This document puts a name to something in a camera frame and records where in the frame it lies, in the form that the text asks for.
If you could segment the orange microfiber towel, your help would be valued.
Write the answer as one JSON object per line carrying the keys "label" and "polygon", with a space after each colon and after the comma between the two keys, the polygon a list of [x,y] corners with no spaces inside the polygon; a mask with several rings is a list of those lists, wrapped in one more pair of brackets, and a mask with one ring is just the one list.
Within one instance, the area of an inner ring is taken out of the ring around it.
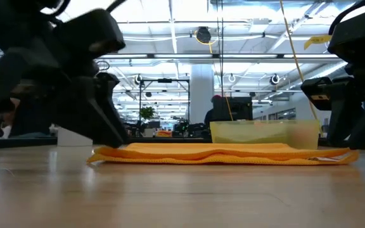
{"label": "orange microfiber towel", "polygon": [[96,148],[87,162],[312,166],[346,165],[358,158],[359,151],[349,148],[295,149],[282,143],[132,143],[123,148]]}

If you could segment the black display screen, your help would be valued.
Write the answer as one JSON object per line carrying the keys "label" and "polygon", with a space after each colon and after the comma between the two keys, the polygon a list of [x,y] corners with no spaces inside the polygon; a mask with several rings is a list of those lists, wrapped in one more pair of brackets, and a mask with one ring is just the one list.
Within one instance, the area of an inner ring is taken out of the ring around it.
{"label": "black display screen", "polygon": [[253,120],[251,97],[220,97],[213,102],[211,121]]}

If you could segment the snake plant in white pot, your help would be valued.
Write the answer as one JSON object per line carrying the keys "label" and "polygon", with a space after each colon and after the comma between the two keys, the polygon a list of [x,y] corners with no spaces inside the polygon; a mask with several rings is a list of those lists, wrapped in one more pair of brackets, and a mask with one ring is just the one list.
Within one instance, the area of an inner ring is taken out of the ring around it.
{"label": "snake plant in white pot", "polygon": [[57,145],[58,146],[92,146],[93,140],[82,136],[71,130],[58,128],[57,133]]}

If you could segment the yellow translucent plastic bin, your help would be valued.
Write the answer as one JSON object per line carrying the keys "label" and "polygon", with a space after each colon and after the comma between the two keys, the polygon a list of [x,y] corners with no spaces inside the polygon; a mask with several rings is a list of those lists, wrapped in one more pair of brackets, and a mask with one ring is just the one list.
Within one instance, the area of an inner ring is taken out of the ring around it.
{"label": "yellow translucent plastic bin", "polygon": [[281,143],[289,145],[288,131],[294,125],[316,125],[320,133],[320,125],[316,120],[212,122],[210,124],[210,133],[213,143]]}

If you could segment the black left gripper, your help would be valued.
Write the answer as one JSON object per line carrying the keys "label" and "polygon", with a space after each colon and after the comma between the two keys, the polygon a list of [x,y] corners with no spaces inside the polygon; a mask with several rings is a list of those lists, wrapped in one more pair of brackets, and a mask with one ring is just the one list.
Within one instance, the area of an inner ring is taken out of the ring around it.
{"label": "black left gripper", "polygon": [[0,57],[0,110],[10,108],[9,98],[23,94],[40,103],[62,128],[112,148],[125,143],[125,127],[113,103],[119,79],[99,71],[86,42],[72,28],[59,25],[44,42],[54,58],[26,52]]}

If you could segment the white square pillar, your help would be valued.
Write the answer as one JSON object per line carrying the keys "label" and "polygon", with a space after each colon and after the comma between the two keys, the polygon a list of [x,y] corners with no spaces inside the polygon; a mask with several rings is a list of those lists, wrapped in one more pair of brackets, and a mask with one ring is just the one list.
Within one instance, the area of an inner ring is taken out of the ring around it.
{"label": "white square pillar", "polygon": [[212,65],[195,64],[191,66],[190,78],[190,121],[203,123],[206,113],[212,108],[214,95],[214,71]]}

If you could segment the round black ceiling lamp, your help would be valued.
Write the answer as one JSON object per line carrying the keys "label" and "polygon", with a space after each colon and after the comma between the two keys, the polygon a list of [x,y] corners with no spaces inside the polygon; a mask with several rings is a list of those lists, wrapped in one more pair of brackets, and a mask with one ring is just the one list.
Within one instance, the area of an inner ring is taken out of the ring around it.
{"label": "round black ceiling lamp", "polygon": [[198,30],[196,32],[196,38],[205,44],[208,44],[212,38],[208,27],[198,27]]}

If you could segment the small green background plant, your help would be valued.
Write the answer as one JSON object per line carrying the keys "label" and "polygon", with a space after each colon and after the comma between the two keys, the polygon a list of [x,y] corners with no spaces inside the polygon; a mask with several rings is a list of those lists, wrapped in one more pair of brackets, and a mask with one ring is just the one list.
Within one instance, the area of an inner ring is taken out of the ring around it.
{"label": "small green background plant", "polygon": [[139,111],[140,118],[149,120],[155,116],[155,109],[152,106],[144,106]]}

